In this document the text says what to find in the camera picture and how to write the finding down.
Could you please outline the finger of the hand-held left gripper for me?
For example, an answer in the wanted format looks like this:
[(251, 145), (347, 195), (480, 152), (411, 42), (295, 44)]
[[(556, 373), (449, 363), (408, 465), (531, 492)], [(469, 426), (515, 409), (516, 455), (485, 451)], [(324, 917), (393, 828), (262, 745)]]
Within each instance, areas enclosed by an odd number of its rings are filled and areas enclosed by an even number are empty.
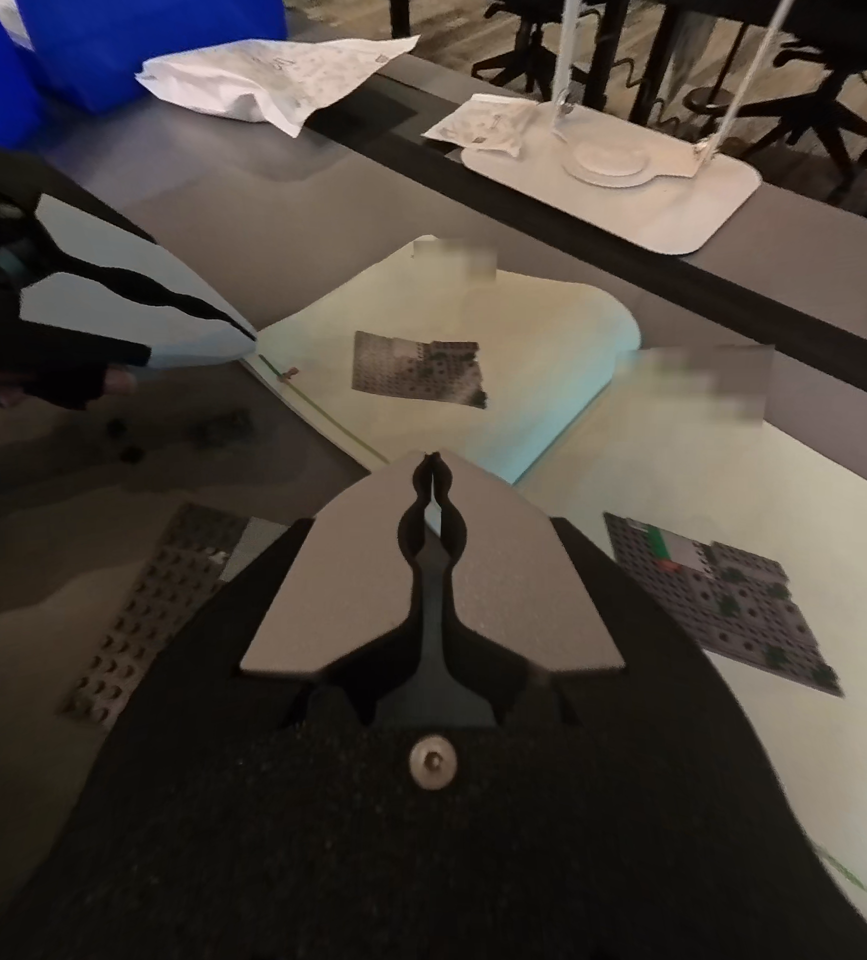
[(96, 279), (59, 271), (19, 292), (19, 317), (56, 330), (149, 349), (154, 370), (209, 366), (253, 354), (257, 332), (224, 301), (176, 294), (118, 293)]
[(43, 246), (55, 248), (50, 257), (56, 266), (46, 270), (42, 280), (67, 272), (100, 281), (130, 297), (150, 293), (158, 284), (175, 294), (188, 294), (215, 304), (224, 302), (255, 330), (186, 263), (156, 241), (138, 234), (132, 223), (122, 227), (50, 194), (38, 199), (33, 217), (43, 234)]

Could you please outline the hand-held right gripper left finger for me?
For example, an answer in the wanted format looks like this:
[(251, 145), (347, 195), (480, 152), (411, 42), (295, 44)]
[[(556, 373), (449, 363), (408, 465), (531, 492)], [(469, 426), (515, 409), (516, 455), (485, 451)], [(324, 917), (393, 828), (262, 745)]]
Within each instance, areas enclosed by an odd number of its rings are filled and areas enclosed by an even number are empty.
[(413, 451), (316, 515), (239, 662), (248, 677), (342, 689), (371, 724), (416, 674), (433, 462)]

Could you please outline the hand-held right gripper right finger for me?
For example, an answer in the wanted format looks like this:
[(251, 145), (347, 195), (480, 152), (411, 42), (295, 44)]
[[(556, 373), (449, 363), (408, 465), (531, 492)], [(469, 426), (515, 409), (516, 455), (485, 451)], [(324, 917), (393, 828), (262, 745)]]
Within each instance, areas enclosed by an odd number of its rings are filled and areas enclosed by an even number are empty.
[(618, 675), (627, 664), (555, 525), (459, 454), (431, 457), (440, 541), (442, 651), (451, 678), (504, 724), (528, 688)]

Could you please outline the dark grey brick baseplate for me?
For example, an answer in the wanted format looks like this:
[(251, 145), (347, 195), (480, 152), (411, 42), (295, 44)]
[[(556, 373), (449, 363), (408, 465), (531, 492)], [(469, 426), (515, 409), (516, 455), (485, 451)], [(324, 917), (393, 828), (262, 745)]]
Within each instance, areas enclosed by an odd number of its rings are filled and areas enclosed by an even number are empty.
[(157, 656), (287, 526), (193, 503), (167, 523), (59, 714), (110, 730)]

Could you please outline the grey desk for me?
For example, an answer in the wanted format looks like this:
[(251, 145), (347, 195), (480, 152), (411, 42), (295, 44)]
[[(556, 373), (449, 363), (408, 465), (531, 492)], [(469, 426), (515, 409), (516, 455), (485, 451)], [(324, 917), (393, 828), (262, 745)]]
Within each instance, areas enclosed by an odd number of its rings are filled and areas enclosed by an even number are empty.
[[(49, 160), (120, 207), (263, 327), (420, 234), (493, 250), (505, 270), (605, 275), (315, 131), (137, 103), (73, 127)], [(198, 447), (247, 411), (255, 433)], [(867, 391), (780, 353), (766, 421), (867, 481)], [(242, 366), (155, 378), (86, 413), (0, 411), (0, 915), (43, 858), (103, 733), (57, 713), (130, 576), (181, 500), (306, 517), (363, 471)]]
[(384, 96), (402, 103), (393, 126), (399, 141), (424, 158), (415, 174), (395, 170), (464, 207), (540, 242), (548, 250), (604, 274), (605, 286), (627, 295), (651, 346), (772, 345), (778, 354), (845, 379), (867, 369), (867, 220), (761, 186), (697, 253), (661, 256), (635, 250), (593, 226), (514, 198), (506, 187), (473, 173), (421, 134), (470, 94), (486, 86), (414, 55), (382, 71)]

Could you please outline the person's left hand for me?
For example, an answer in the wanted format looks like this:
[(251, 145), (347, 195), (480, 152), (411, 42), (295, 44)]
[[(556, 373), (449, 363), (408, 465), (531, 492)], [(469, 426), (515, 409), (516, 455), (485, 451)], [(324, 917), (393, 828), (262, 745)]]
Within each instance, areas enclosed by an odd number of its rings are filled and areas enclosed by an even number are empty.
[(127, 397), (138, 389), (137, 376), (126, 366), (0, 369), (0, 410), (37, 400), (62, 410), (83, 411), (99, 399)]

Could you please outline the blue bag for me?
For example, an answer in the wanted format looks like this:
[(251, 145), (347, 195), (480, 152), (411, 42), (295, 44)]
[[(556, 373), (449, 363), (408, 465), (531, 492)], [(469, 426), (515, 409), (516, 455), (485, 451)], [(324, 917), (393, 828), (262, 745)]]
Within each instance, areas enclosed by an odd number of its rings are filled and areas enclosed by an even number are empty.
[(287, 37), (281, 1), (0, 2), (0, 147), (31, 138), (48, 99), (104, 114), (142, 97), (148, 60)]

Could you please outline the white printed paper bag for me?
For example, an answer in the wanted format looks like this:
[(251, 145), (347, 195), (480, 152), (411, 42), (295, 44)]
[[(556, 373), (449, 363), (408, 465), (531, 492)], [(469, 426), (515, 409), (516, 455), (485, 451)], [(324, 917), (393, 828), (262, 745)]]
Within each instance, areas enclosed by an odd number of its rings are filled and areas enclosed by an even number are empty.
[(152, 57), (136, 81), (162, 102), (197, 114), (269, 124), (297, 138), (314, 113), (412, 53), (418, 41), (417, 34), (391, 40), (248, 39)]

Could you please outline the open instruction booklet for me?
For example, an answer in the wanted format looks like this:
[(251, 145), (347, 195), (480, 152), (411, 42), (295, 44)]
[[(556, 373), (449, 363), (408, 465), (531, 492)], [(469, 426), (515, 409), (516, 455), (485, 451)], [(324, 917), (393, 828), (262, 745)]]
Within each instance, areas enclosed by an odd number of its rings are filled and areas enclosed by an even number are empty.
[[(476, 342), (487, 408), (353, 390), (359, 331)], [(244, 364), (371, 472), (451, 450), (605, 551), (608, 512), (779, 562), (844, 696), (712, 663), (867, 919), (867, 481), (640, 345), (606, 291), (477, 273), (422, 237), (261, 331)]]

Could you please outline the small clear plastic packet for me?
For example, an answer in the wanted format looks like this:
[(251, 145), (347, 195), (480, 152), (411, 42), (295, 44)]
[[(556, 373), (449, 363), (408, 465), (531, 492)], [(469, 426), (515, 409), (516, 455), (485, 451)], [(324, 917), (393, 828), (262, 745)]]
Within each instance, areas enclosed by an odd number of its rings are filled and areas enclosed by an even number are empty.
[(425, 131), (423, 138), (516, 160), (538, 107), (532, 99), (477, 93)]

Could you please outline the white stand with round disc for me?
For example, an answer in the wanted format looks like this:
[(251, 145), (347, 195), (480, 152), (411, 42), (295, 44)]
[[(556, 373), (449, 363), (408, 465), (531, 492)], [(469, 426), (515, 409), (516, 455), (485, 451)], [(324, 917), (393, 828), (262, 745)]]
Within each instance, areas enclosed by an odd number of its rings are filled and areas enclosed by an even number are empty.
[(581, 4), (563, 6), (550, 102), (536, 108), (516, 158), (463, 149), (465, 168), (652, 253), (690, 255), (762, 183), (748, 163), (718, 158), (747, 90), (794, 5), (778, 2), (719, 127), (697, 144), (568, 104)]

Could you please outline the black office chair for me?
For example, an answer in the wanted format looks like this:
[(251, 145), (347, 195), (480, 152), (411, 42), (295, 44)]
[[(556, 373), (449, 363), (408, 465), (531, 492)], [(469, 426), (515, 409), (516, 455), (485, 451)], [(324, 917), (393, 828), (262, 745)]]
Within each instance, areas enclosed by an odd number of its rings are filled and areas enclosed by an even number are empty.
[(557, 55), (544, 45), (544, 28), (562, 23), (563, 7), (563, 1), (491, 2), (484, 12), (484, 19), (498, 14), (519, 19), (514, 46), (503, 54), (475, 62), (471, 77), (484, 80), (490, 73), (488, 83), (497, 88), (507, 88), (523, 78), (525, 94), (539, 93), (543, 100), (551, 100)]
[[(780, 43), (772, 64), (776, 69), (793, 62), (820, 66), (825, 74), (819, 85), (806, 93), (741, 102), (742, 90), (751, 85), (759, 64), (774, 45), (764, 33), (731, 100), (720, 101), (720, 93), (714, 88), (708, 89), (706, 102), (698, 99), (700, 90), (685, 99), (685, 106), (705, 119), (692, 151), (697, 163), (710, 162), (716, 153), (729, 154), (729, 146), (738, 143), (730, 132), (736, 121), (773, 119), (774, 126), (762, 137), (740, 142), (734, 157), (750, 162), (778, 149), (794, 156), (800, 140), (810, 135), (827, 157), (827, 173), (821, 179), (814, 177), (811, 183), (815, 189), (829, 186), (824, 200), (836, 207), (867, 172), (867, 120), (840, 99), (852, 78), (867, 83), (867, 40), (860, 38), (860, 26), (867, 26), (867, 6), (865, 2), (848, 2), (845, 12), (837, 13), (833, 2), (821, 2), (819, 13), (804, 14), (799, 21), (797, 10), (797, 3), (790, 2), (787, 21), (775, 29), (787, 32), (790, 38)], [(848, 26), (849, 18), (858, 19), (859, 26)]]

